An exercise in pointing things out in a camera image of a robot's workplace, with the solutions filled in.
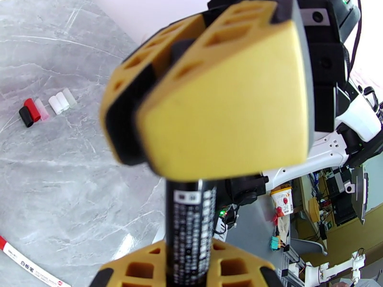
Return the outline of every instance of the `black cylinder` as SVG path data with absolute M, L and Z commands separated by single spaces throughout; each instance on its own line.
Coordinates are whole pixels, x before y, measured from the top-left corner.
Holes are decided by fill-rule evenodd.
M 206 286 L 215 196 L 215 182 L 166 181 L 168 286 Z
M 32 116 L 26 106 L 21 107 L 19 114 L 26 127 L 31 127 L 33 125 Z

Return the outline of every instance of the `small plastic cap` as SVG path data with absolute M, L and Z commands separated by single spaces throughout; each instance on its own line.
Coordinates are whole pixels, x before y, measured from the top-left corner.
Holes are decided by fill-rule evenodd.
M 34 101 L 34 104 L 36 105 L 37 110 L 39 111 L 41 115 L 41 120 L 46 121 L 49 118 L 49 113 L 48 111 L 46 111 L 46 108 L 43 102 L 38 98 Z
M 33 119 L 31 114 L 29 113 L 28 107 L 21 107 L 21 109 L 19 110 L 19 114 L 26 127 L 31 127 L 33 125 Z
M 75 100 L 75 98 L 73 97 L 72 93 L 69 91 L 68 88 L 65 88 L 63 90 L 63 94 L 64 94 L 65 98 L 67 99 L 70 107 L 73 107 L 77 104 L 77 101 Z
M 58 99 L 58 102 L 60 102 L 63 110 L 67 110 L 70 107 L 68 100 L 65 98 L 65 96 L 62 92 L 57 93 L 56 97 Z
M 28 98 L 24 102 L 24 106 L 26 106 L 28 108 L 29 113 L 31 114 L 33 121 L 34 122 L 39 121 L 39 119 L 41 118 L 40 113 L 37 110 L 37 108 L 36 108 L 36 106 L 35 106 L 35 104 L 31 98 Z
M 63 112 L 63 107 L 61 106 L 60 102 L 58 101 L 57 97 L 51 96 L 51 98 L 48 100 L 50 106 L 52 107 L 53 111 L 59 115 Z

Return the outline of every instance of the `gray marble table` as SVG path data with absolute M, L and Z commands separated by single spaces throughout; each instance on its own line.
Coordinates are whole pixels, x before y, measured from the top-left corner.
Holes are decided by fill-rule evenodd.
M 0 1 L 0 235 L 74 287 L 101 264 L 150 244 L 163 185 L 118 165 L 98 113 L 114 68 L 136 45 L 86 0 Z M 27 129 L 27 98 L 68 87 L 78 104 Z M 44 287 L 0 252 L 0 286 Z

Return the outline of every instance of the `white cylinder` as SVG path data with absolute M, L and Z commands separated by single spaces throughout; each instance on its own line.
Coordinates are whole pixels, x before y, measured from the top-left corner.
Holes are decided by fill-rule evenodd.
M 210 0 L 94 0 L 137 44 L 160 29 L 206 11 Z
M 68 88 L 65 88 L 63 90 L 63 94 L 65 98 L 67 99 L 70 107 L 73 107 L 77 104 L 77 101 L 75 100 L 75 98 L 73 97 L 72 93 L 69 91 Z
M 46 108 L 45 108 L 43 102 L 38 98 L 34 101 L 34 104 L 36 105 L 36 108 L 41 115 L 41 120 L 42 121 L 47 120 L 49 118 L 49 113 L 48 113 L 48 111 L 46 111 Z
M 61 106 L 61 103 L 58 101 L 57 97 L 54 95 L 54 96 L 51 96 L 51 98 L 49 98 L 48 100 L 50 106 L 52 107 L 53 111 L 59 115 L 60 113 L 63 112 L 63 107 Z
M 65 98 L 65 96 L 62 92 L 57 93 L 56 97 L 58 99 L 58 102 L 60 102 L 63 110 L 67 110 L 70 107 L 68 100 Z

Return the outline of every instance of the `desk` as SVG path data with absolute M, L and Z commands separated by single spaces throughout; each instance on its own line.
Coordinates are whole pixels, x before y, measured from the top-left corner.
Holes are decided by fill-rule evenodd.
M 310 213 L 308 211 L 308 201 L 313 198 L 313 195 L 311 192 L 313 191 L 313 186 L 311 185 L 311 180 L 308 175 L 302 176 L 299 179 L 299 188 L 301 190 L 302 194 L 302 203 L 303 203 L 303 210 L 306 214 L 308 220 L 310 221 L 311 226 L 313 227 L 315 233 L 319 232 L 319 227 L 316 222 L 312 222 L 310 220 Z M 319 243 L 321 243 L 325 249 L 327 250 L 327 240 L 322 240 L 319 238 Z

